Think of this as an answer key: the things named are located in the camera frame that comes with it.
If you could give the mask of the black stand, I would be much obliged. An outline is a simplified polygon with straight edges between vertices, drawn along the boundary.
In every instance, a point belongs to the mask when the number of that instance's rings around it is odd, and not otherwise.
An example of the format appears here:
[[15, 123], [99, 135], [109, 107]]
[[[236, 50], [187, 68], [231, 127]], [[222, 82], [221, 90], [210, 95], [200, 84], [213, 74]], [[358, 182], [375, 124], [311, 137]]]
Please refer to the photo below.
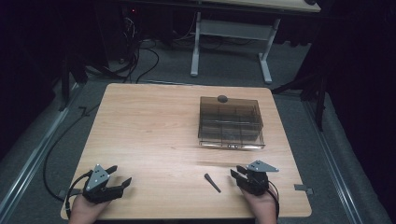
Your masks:
[[73, 77], [77, 84], [85, 84], [88, 76], [85, 72], [85, 64], [82, 57], [76, 53], [65, 54], [61, 71], [62, 104], [60, 110], [64, 111], [70, 102], [70, 77]]
[[314, 122], [320, 131], [322, 128], [323, 112], [325, 109], [325, 95], [328, 77], [326, 75], [308, 75], [305, 77], [297, 77], [293, 81], [281, 85], [272, 90], [272, 94], [280, 94], [286, 90], [302, 89], [300, 99], [302, 101], [316, 101], [314, 110]]

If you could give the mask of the slim dark stick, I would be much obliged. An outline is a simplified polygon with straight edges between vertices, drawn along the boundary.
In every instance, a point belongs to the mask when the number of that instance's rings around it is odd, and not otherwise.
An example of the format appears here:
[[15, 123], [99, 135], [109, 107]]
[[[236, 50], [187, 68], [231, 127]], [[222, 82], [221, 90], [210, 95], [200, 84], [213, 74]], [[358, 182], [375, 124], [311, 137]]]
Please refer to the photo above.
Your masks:
[[205, 179], [208, 181], [208, 183], [218, 192], [221, 193], [220, 188], [216, 185], [216, 183], [212, 180], [211, 176], [209, 174], [204, 174]]

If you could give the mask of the smoky transparent drawer box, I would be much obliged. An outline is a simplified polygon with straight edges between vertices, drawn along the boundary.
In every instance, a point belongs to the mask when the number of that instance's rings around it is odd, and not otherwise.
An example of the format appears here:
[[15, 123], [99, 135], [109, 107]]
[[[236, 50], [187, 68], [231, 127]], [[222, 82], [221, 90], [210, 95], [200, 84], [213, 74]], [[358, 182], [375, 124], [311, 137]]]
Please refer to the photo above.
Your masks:
[[202, 147], [263, 149], [263, 121], [257, 100], [200, 98], [198, 139]]

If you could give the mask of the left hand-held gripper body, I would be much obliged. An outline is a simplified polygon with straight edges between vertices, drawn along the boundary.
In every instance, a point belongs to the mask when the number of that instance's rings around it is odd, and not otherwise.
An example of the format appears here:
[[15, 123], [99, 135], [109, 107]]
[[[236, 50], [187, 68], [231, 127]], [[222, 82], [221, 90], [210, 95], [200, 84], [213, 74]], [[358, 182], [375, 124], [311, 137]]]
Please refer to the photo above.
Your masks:
[[107, 187], [110, 175], [106, 173], [100, 164], [96, 164], [86, 182], [82, 196], [90, 203], [104, 203], [121, 198], [123, 188], [121, 186]]

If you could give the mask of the grey tape piece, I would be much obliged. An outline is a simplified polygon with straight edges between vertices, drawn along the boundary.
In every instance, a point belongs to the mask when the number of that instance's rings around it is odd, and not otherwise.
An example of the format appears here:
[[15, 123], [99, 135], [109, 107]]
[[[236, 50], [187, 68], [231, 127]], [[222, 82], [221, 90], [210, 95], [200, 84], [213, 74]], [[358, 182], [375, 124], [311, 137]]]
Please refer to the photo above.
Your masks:
[[313, 195], [314, 191], [312, 188], [309, 188], [308, 186], [304, 184], [294, 184], [294, 189], [298, 191], [304, 191], [307, 195]]
[[71, 191], [69, 191], [69, 190], [60, 190], [59, 192], [58, 192], [58, 196], [61, 198], [61, 199], [65, 199], [66, 198], [66, 196], [67, 195], [70, 195], [70, 196], [74, 196], [74, 195], [78, 195], [78, 194], [80, 194], [82, 192], [82, 190], [81, 189], [72, 189]]

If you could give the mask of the person's right hand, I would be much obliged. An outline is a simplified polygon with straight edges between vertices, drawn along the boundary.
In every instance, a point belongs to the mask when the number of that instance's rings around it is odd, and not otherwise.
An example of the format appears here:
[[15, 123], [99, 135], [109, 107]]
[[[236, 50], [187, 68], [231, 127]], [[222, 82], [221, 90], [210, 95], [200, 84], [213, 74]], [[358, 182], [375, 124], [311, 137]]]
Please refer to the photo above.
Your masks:
[[256, 218], [256, 224], [277, 224], [276, 201], [273, 196], [276, 192], [269, 188], [263, 195], [255, 196], [244, 189], [241, 190], [252, 214]]

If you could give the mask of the metal floor rail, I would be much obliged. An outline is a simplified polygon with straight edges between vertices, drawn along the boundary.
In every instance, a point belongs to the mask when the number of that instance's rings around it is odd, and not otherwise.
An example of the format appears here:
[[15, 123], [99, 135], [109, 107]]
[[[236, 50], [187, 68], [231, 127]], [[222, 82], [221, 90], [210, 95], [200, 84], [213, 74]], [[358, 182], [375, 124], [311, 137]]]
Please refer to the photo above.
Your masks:
[[0, 224], [60, 223], [66, 190], [85, 143], [85, 87], [75, 84], [69, 106], [56, 97], [0, 162]]
[[310, 103], [303, 102], [304, 110], [309, 117], [310, 123], [313, 126], [316, 136], [319, 140], [321, 151], [327, 164], [329, 174], [332, 178], [335, 190], [337, 192], [338, 198], [346, 212], [346, 216], [350, 224], [363, 224], [361, 214], [354, 202], [351, 191], [345, 181], [341, 170], [332, 154], [330, 145], [326, 139], [325, 134], [321, 131], [316, 124], [314, 108]]

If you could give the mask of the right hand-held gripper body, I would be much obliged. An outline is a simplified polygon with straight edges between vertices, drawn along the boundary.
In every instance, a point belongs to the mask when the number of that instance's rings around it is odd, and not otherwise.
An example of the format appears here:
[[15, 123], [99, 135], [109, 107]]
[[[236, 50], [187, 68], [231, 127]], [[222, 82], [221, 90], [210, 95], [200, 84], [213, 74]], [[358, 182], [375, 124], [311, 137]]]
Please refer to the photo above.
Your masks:
[[254, 161], [246, 166], [246, 181], [236, 181], [241, 189], [255, 196], [263, 195], [269, 189], [268, 172], [278, 172], [274, 166], [263, 161]]

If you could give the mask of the person's left hand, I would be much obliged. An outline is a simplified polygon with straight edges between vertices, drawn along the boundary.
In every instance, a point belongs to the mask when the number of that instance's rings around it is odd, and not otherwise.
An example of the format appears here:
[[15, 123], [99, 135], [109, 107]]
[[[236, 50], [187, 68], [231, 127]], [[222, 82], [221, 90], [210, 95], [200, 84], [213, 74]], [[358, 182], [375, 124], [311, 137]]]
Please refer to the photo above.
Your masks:
[[73, 201], [68, 224], [93, 224], [109, 205], [110, 201], [90, 203], [82, 195], [78, 195]]

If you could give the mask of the white metal-framed desk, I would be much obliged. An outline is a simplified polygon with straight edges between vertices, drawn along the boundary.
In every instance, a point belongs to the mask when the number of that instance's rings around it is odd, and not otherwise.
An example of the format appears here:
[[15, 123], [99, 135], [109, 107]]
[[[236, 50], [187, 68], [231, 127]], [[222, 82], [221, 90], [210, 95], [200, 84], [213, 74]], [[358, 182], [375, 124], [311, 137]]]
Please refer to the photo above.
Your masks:
[[190, 9], [196, 12], [191, 76], [199, 74], [202, 35], [265, 41], [258, 54], [263, 80], [273, 82], [267, 58], [282, 17], [316, 17], [316, 0], [123, 0], [145, 7]]

